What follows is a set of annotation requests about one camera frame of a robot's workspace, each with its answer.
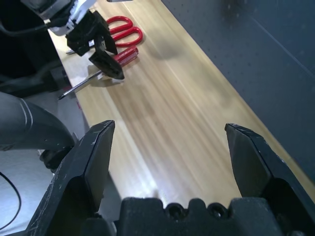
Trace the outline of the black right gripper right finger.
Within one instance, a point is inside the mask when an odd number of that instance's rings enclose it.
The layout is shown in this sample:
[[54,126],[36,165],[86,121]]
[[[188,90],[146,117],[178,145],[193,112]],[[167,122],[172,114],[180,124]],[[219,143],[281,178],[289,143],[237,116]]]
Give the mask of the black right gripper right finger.
[[233,123],[225,131],[241,195],[265,199],[285,236],[313,236],[315,204],[288,165],[254,131]]

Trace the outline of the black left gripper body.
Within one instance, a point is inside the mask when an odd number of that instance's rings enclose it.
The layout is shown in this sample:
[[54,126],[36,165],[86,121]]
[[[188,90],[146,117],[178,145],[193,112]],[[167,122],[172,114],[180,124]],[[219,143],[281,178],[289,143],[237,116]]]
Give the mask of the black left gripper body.
[[109,40],[109,27],[98,11],[87,11],[83,19],[66,35],[67,46],[79,56],[90,50],[89,42],[101,36]]

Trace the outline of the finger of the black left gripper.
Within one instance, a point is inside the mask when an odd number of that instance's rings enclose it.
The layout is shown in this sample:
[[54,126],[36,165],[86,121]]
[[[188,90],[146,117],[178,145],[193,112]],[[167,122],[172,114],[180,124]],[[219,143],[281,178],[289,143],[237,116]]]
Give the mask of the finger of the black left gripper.
[[110,78],[116,80],[125,78],[122,66],[105,51],[95,51],[89,57],[89,61]]
[[118,54],[117,47],[114,39],[109,33],[99,33],[97,34],[97,53],[103,54],[110,52],[114,55]]

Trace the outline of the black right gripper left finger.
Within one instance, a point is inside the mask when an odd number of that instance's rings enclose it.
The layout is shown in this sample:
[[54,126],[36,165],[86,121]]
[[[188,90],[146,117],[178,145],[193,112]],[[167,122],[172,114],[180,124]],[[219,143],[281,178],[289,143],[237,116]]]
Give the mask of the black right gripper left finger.
[[99,210],[108,176],[113,120],[90,128],[62,160],[27,228],[28,236],[78,236]]

